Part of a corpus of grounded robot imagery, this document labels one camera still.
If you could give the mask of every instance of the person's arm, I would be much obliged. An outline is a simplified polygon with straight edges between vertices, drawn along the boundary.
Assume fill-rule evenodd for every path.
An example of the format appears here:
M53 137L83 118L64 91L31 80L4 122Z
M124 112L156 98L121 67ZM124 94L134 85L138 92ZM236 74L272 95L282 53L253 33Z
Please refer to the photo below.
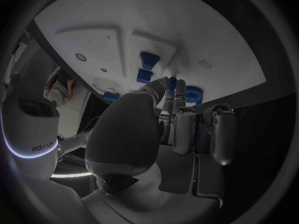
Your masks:
M54 83L54 80L57 76L58 72L56 72L52 77L51 79L47 82L46 86L45 86L45 90L50 90L51 87L53 86L53 83Z
M70 80L67 81L67 89L68 89L68 95L67 95L67 100L70 101L73 98L73 84L75 83L75 80Z

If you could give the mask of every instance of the man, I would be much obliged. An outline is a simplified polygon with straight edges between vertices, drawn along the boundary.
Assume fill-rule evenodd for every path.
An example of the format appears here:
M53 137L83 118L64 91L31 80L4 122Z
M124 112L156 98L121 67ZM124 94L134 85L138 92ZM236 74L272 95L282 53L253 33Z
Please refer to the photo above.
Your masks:
M66 106L73 97L75 80L60 69L46 84L44 97L50 100L56 108Z

